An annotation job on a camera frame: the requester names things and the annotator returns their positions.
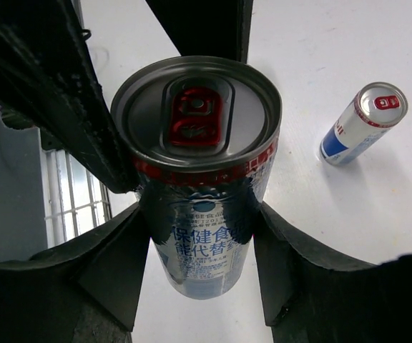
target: black object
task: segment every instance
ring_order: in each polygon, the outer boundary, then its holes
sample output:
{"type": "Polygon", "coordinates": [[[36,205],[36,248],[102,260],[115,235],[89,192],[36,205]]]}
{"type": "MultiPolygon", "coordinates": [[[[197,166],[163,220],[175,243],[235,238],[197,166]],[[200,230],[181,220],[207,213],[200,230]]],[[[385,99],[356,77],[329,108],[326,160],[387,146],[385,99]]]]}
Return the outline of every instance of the black object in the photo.
{"type": "MultiPolygon", "coordinates": [[[[208,1],[201,12],[186,0],[147,2],[181,54],[246,61],[252,1],[208,1]]],[[[137,184],[134,167],[84,38],[69,0],[0,0],[0,104],[126,192],[137,184]]],[[[268,205],[256,227],[275,343],[412,342],[412,255],[372,266],[315,241],[268,205]]],[[[129,342],[148,239],[132,207],[28,262],[0,264],[0,342],[129,342]]]]}

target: blue and silver can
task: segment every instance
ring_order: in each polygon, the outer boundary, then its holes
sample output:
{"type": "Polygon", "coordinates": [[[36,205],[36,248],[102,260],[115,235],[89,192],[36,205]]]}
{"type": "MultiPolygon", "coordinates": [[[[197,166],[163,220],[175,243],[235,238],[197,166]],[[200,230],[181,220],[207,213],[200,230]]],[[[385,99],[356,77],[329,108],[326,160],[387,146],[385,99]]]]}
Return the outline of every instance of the blue and silver can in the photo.
{"type": "Polygon", "coordinates": [[[245,64],[178,57],[131,76],[111,112],[170,283],[193,299],[224,294],[240,278],[278,145],[278,90],[245,64]]]}
{"type": "Polygon", "coordinates": [[[362,154],[408,111],[402,91],[392,84],[365,86],[320,143],[320,154],[330,164],[344,165],[362,154]]]}

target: white metal grate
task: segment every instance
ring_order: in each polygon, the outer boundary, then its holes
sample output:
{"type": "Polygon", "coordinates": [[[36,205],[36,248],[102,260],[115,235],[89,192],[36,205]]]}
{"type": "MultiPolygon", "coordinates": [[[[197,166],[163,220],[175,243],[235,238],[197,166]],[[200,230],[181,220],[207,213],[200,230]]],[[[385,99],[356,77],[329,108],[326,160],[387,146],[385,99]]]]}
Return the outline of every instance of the white metal grate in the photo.
{"type": "Polygon", "coordinates": [[[49,247],[111,218],[106,187],[65,151],[41,153],[49,247]]]}

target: aluminum can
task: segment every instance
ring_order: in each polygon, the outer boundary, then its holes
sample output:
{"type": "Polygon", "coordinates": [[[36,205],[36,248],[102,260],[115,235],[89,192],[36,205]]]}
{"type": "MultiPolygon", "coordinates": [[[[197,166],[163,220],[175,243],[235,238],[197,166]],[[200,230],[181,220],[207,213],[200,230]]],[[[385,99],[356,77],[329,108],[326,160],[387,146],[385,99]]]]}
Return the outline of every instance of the aluminum can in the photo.
{"type": "Polygon", "coordinates": [[[320,154],[330,164],[344,165],[362,154],[408,111],[402,91],[392,84],[365,86],[320,143],[320,154]]]}
{"type": "Polygon", "coordinates": [[[255,69],[207,56],[131,76],[111,113],[172,286],[193,299],[238,281],[278,145],[281,100],[255,69]]]}

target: white surface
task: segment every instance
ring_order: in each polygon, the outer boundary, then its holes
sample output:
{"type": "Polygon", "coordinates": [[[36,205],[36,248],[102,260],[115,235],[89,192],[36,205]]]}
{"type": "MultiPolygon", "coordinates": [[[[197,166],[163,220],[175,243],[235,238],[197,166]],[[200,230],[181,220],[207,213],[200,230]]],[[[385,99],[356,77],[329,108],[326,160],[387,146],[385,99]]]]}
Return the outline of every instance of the white surface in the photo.
{"type": "MultiPolygon", "coordinates": [[[[177,56],[143,0],[84,0],[83,7],[108,104],[136,70],[177,56]]],[[[412,3],[255,0],[253,13],[249,63],[283,98],[265,200],[299,229],[359,259],[379,263],[412,252],[412,3]],[[350,166],[323,163],[320,140],[372,81],[401,88],[408,116],[350,166]]],[[[134,197],[111,201],[116,214],[134,197]]],[[[134,343],[272,342],[253,250],[228,294],[199,302],[169,285],[151,247],[133,337],[134,343]]]]}

